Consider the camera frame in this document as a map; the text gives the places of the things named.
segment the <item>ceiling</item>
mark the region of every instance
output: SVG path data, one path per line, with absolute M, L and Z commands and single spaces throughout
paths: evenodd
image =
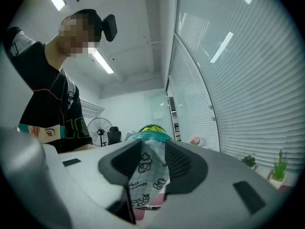
M 30 0 L 30 10 L 23 13 L 24 23 L 28 24 L 28 34 L 36 41 L 47 42 L 58 31 L 65 16 L 78 10 L 95 9 L 103 19 L 114 14 L 118 33 L 112 42 L 104 35 L 99 51 L 114 73 L 108 74 L 91 55 L 81 55 L 65 62 L 68 72 L 76 69 L 87 76 L 97 87 L 105 91 L 114 84 L 135 83 L 137 75 L 145 74 L 148 79 L 160 76 L 160 12 L 159 0 L 65 0 L 66 5 L 57 11 L 51 0 Z

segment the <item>man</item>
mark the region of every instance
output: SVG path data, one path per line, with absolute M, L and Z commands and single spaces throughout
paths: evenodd
M 34 42 L 18 27 L 7 30 L 5 50 L 33 96 L 20 120 L 21 131 L 58 153 L 92 148 L 81 112 L 79 90 L 62 69 L 66 59 L 88 52 L 102 36 L 102 21 L 95 10 L 81 10 L 61 22 L 46 44 Z

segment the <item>green plant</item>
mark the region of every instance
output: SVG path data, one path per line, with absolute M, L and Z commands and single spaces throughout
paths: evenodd
M 251 157 L 251 155 L 248 155 L 242 159 L 242 162 L 250 167 L 253 167 L 255 165 L 255 158 Z
M 285 170 L 286 170 L 286 167 L 287 167 L 286 154 L 287 153 L 285 153 L 285 157 L 283 158 L 283 152 L 280 151 L 278 162 L 276 162 L 276 160 L 274 162 L 275 167 L 274 167 L 274 172 L 272 174 L 272 178 L 274 180 L 282 181 L 284 179 Z

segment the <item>gray plastic surface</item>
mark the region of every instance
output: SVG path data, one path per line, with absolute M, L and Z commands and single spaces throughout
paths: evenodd
M 124 197 L 124 190 L 121 186 L 108 183 L 97 169 L 101 157 L 123 146 L 118 143 L 109 148 L 106 146 L 58 155 L 53 146 L 43 145 L 51 178 L 70 213 L 74 228 L 136 228 L 106 210 Z M 73 158 L 81 162 L 64 167 L 62 162 Z
M 27 211 L 46 228 L 72 228 L 40 142 L 16 129 L 0 128 L 0 146 L 4 177 Z
M 266 207 L 282 198 L 268 181 L 240 160 L 191 144 L 169 141 L 171 142 L 204 158 L 208 165 L 208 174 L 204 182 L 193 192 L 168 195 L 166 202 L 147 228 L 220 229 L 249 219 L 251 215 L 233 187 L 233 183 L 240 181 L 247 181 L 264 200 Z

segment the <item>white wall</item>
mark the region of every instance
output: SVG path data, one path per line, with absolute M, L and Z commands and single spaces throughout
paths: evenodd
M 84 117 L 84 121 L 86 123 L 86 125 L 88 126 L 88 124 L 90 123 L 91 120 L 93 120 L 94 118 L 89 118 L 89 117 Z
M 100 106 L 105 108 L 100 117 L 109 120 L 113 126 L 119 128 L 122 132 L 122 140 L 125 139 L 128 131 L 137 132 L 148 124 L 162 126 L 173 138 L 171 114 L 164 89 L 101 99 Z M 161 113 L 163 117 L 155 119 L 155 113 Z
M 176 0 L 160 0 L 161 21 L 161 74 L 166 87 L 170 67 L 175 28 Z

